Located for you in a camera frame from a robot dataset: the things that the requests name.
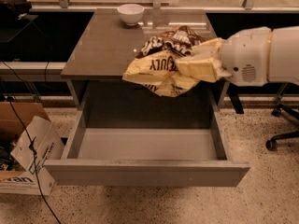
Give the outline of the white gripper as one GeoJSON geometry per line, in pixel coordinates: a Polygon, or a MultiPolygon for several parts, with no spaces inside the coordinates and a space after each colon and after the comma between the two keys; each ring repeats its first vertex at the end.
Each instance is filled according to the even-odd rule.
{"type": "Polygon", "coordinates": [[[269,28],[260,27],[242,30],[226,41],[213,38],[193,46],[191,59],[177,59],[176,66],[182,75],[200,81],[228,77],[238,87],[262,86],[267,82],[270,36],[269,28]]]}

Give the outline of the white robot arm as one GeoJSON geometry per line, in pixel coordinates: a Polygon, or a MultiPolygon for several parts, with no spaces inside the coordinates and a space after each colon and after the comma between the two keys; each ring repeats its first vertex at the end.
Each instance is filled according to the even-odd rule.
{"type": "Polygon", "coordinates": [[[299,84],[299,27],[242,30],[215,38],[176,60],[179,72],[200,81],[226,79],[238,86],[272,82],[299,84]]]}

